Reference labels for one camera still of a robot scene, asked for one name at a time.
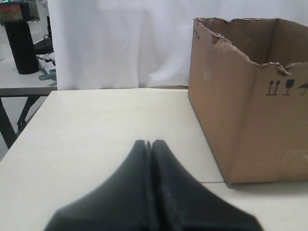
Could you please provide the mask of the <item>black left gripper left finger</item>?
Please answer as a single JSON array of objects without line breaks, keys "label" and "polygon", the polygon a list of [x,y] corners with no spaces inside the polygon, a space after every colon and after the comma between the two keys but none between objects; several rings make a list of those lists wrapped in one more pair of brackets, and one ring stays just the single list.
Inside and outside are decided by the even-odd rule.
[{"label": "black left gripper left finger", "polygon": [[121,166],[102,185],[57,210],[47,231],[155,231],[151,145],[135,141]]}]

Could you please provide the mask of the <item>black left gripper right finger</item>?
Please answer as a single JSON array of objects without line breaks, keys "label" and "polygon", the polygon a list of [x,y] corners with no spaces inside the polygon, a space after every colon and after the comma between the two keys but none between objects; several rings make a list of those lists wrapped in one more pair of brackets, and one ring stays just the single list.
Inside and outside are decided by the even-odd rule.
[{"label": "black left gripper right finger", "polygon": [[261,231],[258,219],[197,181],[164,140],[151,151],[151,176],[160,231]]}]

